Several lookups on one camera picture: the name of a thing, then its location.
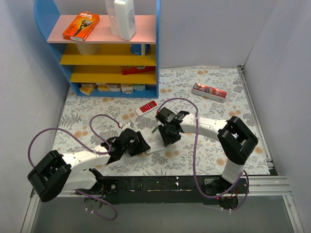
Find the grey white remote control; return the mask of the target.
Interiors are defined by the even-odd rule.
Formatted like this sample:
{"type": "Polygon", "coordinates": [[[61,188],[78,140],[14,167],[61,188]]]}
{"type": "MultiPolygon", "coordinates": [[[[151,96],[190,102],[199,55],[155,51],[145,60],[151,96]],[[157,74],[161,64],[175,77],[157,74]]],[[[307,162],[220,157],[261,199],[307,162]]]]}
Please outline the grey white remote control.
{"type": "Polygon", "coordinates": [[[152,154],[152,153],[155,153],[155,152],[167,150],[167,149],[169,149],[172,146],[172,144],[168,144],[168,145],[165,146],[164,141],[163,140],[159,140],[159,141],[150,143],[149,146],[150,146],[150,149],[145,151],[146,154],[152,154]]]}

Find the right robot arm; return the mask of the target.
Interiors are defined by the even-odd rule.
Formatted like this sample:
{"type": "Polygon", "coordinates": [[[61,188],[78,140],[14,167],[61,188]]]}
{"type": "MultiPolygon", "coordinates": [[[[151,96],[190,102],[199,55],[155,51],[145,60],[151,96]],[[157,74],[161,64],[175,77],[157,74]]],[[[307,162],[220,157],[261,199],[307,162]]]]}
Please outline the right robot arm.
{"type": "Polygon", "coordinates": [[[187,111],[175,114],[164,107],[157,112],[156,119],[161,123],[158,130],[165,146],[179,141],[182,133],[197,133],[219,141],[227,156],[227,163],[216,184],[226,193],[237,188],[237,178],[259,142],[239,117],[214,120],[196,117],[187,111]]]}

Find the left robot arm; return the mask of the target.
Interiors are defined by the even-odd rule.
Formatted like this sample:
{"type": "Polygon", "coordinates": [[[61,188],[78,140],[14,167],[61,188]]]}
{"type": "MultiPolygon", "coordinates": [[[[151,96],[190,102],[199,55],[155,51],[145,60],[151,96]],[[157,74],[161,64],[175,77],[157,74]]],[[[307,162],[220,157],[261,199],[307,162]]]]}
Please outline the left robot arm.
{"type": "Polygon", "coordinates": [[[88,189],[92,194],[99,194],[104,185],[94,167],[118,161],[124,154],[141,154],[150,148],[141,132],[127,128],[94,149],[64,154],[52,150],[33,167],[27,178],[42,202],[74,189],[88,189]]]}

